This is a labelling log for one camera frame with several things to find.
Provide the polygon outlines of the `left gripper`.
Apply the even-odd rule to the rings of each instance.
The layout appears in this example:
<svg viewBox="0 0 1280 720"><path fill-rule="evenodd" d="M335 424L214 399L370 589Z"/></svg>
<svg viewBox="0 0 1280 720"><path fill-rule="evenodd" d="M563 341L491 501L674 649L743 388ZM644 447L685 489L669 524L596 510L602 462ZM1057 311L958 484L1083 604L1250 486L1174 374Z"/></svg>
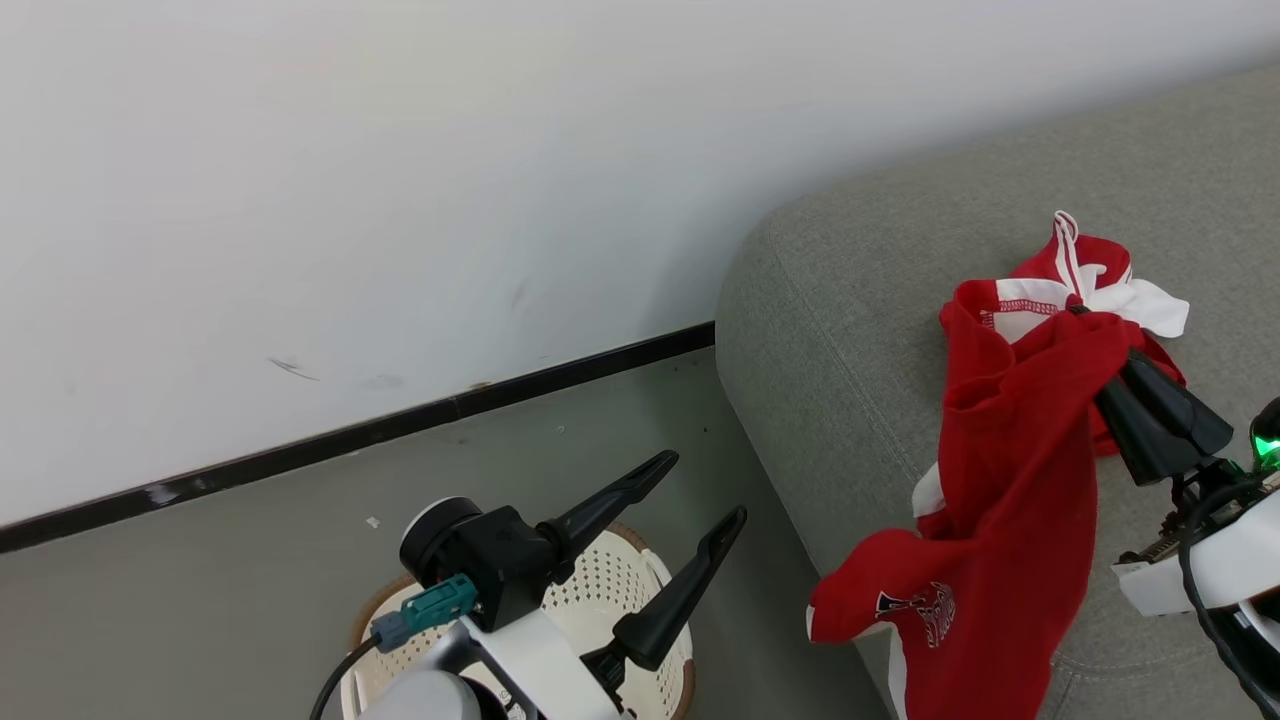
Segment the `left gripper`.
<svg viewBox="0 0 1280 720"><path fill-rule="evenodd" d="M428 664L457 673L483 664L527 719L617 719L613 700L541 611L552 583L573 574L577 557L621 512L643 502L678 462L663 450L558 518L529 525L511 506L483 512L465 497L436 501L406 529L399 561L424 588L462 575L476 589ZM640 611L625 615L600 650L600 671L625 662L655 671L666 661L708 585L748 523L739 505L700 538L694 556Z"/></svg>

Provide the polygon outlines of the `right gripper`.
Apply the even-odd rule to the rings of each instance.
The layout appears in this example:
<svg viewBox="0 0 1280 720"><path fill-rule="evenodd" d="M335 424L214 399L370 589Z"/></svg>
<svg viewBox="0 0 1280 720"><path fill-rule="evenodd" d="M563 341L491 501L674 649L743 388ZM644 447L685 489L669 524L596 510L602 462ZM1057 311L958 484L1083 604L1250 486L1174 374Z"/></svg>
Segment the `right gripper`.
<svg viewBox="0 0 1280 720"><path fill-rule="evenodd" d="M1137 486L1185 475L1216 455L1233 427L1153 360L1130 351L1094 405ZM1112 565L1144 618L1229 609L1277 589L1277 401L1251 423L1251 468L1210 457L1181 483L1160 538Z"/></svg>

